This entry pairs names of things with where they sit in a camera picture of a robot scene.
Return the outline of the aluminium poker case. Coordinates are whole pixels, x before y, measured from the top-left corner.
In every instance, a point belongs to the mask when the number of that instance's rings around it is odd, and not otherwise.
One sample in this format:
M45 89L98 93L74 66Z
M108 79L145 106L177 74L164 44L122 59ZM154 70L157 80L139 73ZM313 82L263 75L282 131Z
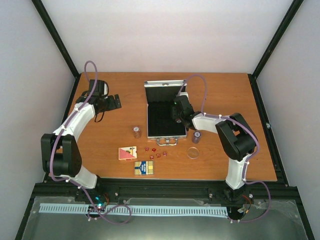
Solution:
M147 138L160 147L176 146L187 137L187 130L175 113L174 98L185 94L184 80L149 80L144 82L147 113Z

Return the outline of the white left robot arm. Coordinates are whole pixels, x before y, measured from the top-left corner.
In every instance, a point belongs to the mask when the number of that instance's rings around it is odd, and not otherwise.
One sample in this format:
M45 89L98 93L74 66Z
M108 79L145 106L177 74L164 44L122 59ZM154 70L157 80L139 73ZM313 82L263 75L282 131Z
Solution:
M79 188L86 188L86 195L92 201L101 200L104 188L98 185L99 176L83 166L77 142L86 125L98 114L121 107L120 97L109 95L107 82L91 79L88 90L76 100L61 126L41 137L43 170L57 180L73 181Z

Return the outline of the red playing card deck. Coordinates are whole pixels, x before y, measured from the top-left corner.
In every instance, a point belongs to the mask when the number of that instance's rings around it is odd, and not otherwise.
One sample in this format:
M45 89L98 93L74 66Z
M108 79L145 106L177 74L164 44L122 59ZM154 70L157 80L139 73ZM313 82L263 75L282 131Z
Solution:
M133 161L137 159L137 147L127 146L118 148L118 160L119 161Z

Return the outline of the purple poker chip tube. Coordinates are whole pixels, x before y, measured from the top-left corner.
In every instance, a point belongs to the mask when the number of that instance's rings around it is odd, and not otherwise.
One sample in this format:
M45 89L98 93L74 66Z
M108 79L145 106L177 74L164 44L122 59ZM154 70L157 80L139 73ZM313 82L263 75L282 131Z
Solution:
M195 131L193 133L192 142L194 144L198 144L200 142L201 136L202 136L202 134L200 131Z

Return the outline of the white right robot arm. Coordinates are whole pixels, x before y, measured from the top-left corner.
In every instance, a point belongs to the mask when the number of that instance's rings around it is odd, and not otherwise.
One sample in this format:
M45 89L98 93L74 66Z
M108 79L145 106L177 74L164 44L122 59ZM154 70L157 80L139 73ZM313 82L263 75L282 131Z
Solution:
M180 120L187 130L218 135L228 156L223 195L228 202L235 202L245 190L250 159L260 150L256 135L240 113L223 116L194 111L186 95L179 95L173 101L173 117Z

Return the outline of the blue texas holdem card deck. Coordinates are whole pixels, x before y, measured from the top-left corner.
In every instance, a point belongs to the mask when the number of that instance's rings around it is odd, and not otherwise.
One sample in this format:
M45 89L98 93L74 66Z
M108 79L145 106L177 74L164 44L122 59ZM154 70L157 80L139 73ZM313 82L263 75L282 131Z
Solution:
M137 176L153 175L154 162L153 161L135 161L134 174Z

